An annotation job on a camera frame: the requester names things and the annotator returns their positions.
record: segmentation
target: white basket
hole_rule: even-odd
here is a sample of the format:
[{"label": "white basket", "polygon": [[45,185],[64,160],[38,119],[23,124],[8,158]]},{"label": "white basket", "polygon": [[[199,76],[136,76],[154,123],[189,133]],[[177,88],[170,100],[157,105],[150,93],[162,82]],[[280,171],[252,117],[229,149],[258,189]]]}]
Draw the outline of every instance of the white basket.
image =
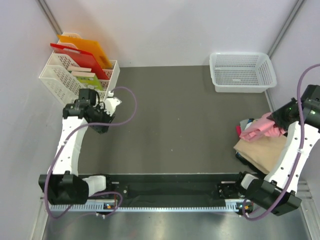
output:
[{"label": "white basket", "polygon": [[265,53],[212,53],[209,61],[218,93],[262,93],[277,85],[274,67]]},{"label": "white basket", "polygon": [[[75,33],[65,33],[64,35],[74,37],[79,36]],[[101,100],[112,97],[112,91],[117,84],[120,68],[116,60],[110,60],[112,69],[104,69],[109,80],[99,80],[103,91],[97,91]],[[76,77],[67,71],[68,67],[79,65],[68,55],[52,53],[39,78],[50,92],[63,104],[73,103],[78,99],[79,89],[86,88]]]}]

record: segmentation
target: folded beige towel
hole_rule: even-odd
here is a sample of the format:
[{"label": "folded beige towel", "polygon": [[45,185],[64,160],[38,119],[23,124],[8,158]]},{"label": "folded beige towel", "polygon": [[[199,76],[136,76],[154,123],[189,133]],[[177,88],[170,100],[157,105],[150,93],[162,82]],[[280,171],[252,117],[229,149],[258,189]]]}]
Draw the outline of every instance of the folded beige towel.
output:
[{"label": "folded beige towel", "polygon": [[276,165],[286,141],[285,136],[263,136],[252,142],[240,139],[233,148],[261,172],[268,174]]}]

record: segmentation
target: pink towel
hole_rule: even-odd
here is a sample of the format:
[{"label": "pink towel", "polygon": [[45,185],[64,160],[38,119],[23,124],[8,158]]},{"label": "pink towel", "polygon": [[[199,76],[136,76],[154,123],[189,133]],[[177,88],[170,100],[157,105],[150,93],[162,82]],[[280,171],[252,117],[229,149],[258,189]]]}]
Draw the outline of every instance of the pink towel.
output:
[{"label": "pink towel", "polygon": [[248,142],[255,141],[262,136],[280,137],[286,131],[283,128],[277,127],[275,121],[267,119],[271,114],[264,114],[258,121],[253,122],[246,130],[240,134],[240,138]]}]

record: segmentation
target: purple cable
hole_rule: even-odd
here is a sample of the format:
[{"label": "purple cable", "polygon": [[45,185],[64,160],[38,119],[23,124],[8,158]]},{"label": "purple cable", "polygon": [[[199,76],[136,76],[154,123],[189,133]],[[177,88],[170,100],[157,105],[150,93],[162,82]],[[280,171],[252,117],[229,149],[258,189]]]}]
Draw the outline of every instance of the purple cable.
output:
[{"label": "purple cable", "polygon": [[[105,192],[99,192],[99,193],[96,193],[94,195],[92,195],[92,197],[97,197],[97,196],[102,196],[102,195],[108,195],[108,194],[115,194],[115,195],[118,195],[120,197],[120,201],[119,203],[116,205],[116,207],[113,209],[112,212],[110,212],[108,215],[105,215],[106,217],[109,217],[111,215],[113,215],[116,210],[121,206],[122,204],[122,201],[123,201],[123,197],[120,193],[116,192],[116,191],[105,191]],[[60,229],[59,231],[55,231],[53,229],[53,222],[51,222],[50,224],[50,228],[51,228],[51,232],[53,232],[53,234],[60,234],[62,233],[66,228],[68,228],[71,224],[73,224],[74,222],[78,221],[79,219],[85,217],[85,216],[89,216],[89,215],[96,215],[95,212],[87,212],[87,213],[84,213],[84,214],[81,214],[80,216],[76,217],[74,220],[72,220],[71,222],[69,222],[66,226],[64,226],[64,228]]]},{"label": "purple cable", "polygon": [[[301,84],[302,84],[302,80],[304,79],[305,75],[307,74],[307,72],[309,72],[311,69],[314,69],[316,67],[320,67],[320,64],[315,64],[312,65],[310,67],[308,67],[306,70],[304,70],[304,72],[302,73],[299,81],[298,81],[298,85],[296,88],[296,98],[297,98],[297,102],[298,102],[298,110],[299,110],[299,118],[300,118],[300,126],[301,126],[301,138],[300,138],[300,145],[299,145],[299,149],[302,149],[304,147],[304,140],[305,140],[305,120],[304,120],[304,115],[303,115],[303,109],[302,109],[302,103],[301,103]],[[243,207],[242,207],[242,214],[243,216],[249,220],[249,221],[257,221],[260,219],[263,219],[265,216],[267,216],[269,213],[271,213],[271,211],[278,205],[278,203],[281,201],[281,199],[284,197],[284,195],[286,194],[289,185],[292,181],[292,178],[294,177],[294,173],[296,171],[296,168],[298,166],[298,162],[300,159],[301,153],[298,152],[296,155],[296,158],[294,160],[293,166],[292,166],[292,170],[291,173],[289,175],[288,181],[286,182],[282,192],[280,193],[280,195],[277,197],[277,199],[274,201],[274,203],[264,212],[262,213],[260,216],[257,217],[253,217],[250,218],[249,216],[246,215],[246,211],[245,211],[245,204],[246,201],[248,199],[245,199],[243,201]]]},{"label": "purple cable", "polygon": [[49,185],[50,176],[51,176],[51,174],[53,173],[54,166],[55,166],[55,164],[56,164],[56,162],[57,162],[60,154],[62,153],[63,149],[65,148],[65,145],[68,143],[68,140],[72,137],[72,135],[73,135],[76,131],[78,131],[78,130],[84,128],[84,127],[88,127],[88,126],[121,126],[121,125],[124,125],[124,124],[130,122],[130,121],[134,118],[134,116],[136,115],[136,111],[137,111],[137,99],[136,99],[135,94],[134,94],[129,88],[127,88],[127,87],[125,87],[125,86],[115,87],[115,88],[112,90],[112,92],[113,92],[114,90],[118,90],[118,89],[125,89],[125,90],[127,90],[129,93],[131,93],[131,95],[133,96],[133,100],[134,100],[135,106],[134,106],[134,111],[133,111],[133,114],[131,115],[131,117],[130,117],[128,120],[123,121],[123,122],[119,122],[119,123],[91,122],[91,123],[86,123],[86,124],[83,124],[83,125],[81,125],[81,126],[78,126],[77,128],[75,128],[75,129],[66,137],[66,139],[65,139],[65,141],[64,141],[64,145],[62,145],[62,146],[60,147],[60,149],[58,150],[58,152],[56,153],[56,155],[55,155],[55,157],[54,157],[54,159],[53,159],[53,162],[52,162],[52,164],[51,164],[51,166],[50,166],[50,168],[49,168],[49,171],[48,171],[48,173],[47,173],[47,176],[46,176],[46,179],[45,179],[45,184],[44,184],[44,205],[45,205],[45,209],[46,209],[48,215],[49,215],[51,218],[53,218],[53,219],[59,219],[59,218],[61,218],[63,215],[65,215],[65,214],[68,212],[68,210],[69,210],[69,209],[71,208],[71,206],[72,206],[72,205],[70,205],[70,206],[69,206],[63,213],[61,213],[59,216],[54,216],[54,215],[52,214],[52,212],[50,211],[50,208],[49,208],[49,200],[48,200],[48,185]]}]

